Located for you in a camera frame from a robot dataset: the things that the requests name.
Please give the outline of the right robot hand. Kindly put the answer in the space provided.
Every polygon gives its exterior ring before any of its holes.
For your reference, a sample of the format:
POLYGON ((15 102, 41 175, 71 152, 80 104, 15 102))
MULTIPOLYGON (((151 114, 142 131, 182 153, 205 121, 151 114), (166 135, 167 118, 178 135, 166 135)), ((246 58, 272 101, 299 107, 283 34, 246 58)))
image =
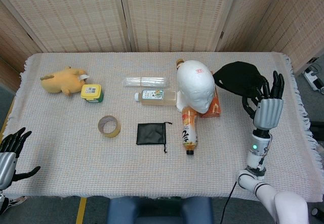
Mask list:
POLYGON ((253 135, 259 138, 270 138, 269 131, 277 127, 282 108, 283 108, 283 92, 285 80, 283 75, 277 71, 273 72, 273 85, 269 87, 268 81, 262 82, 262 90, 257 90, 259 99, 251 99, 256 105, 253 110, 248 104, 248 98, 242 97, 242 105, 244 110, 253 119, 253 135))

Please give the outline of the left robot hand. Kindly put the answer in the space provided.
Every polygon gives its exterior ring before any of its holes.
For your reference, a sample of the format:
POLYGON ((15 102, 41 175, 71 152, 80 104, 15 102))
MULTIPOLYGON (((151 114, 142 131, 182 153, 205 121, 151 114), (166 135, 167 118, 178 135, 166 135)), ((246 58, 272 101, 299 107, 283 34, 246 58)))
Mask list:
POLYGON ((7 135, 1 142, 1 191, 7 189, 12 182, 34 176, 41 168, 36 166, 30 172, 16 173, 16 165, 24 143, 32 133, 25 130, 23 127, 16 133, 7 135))

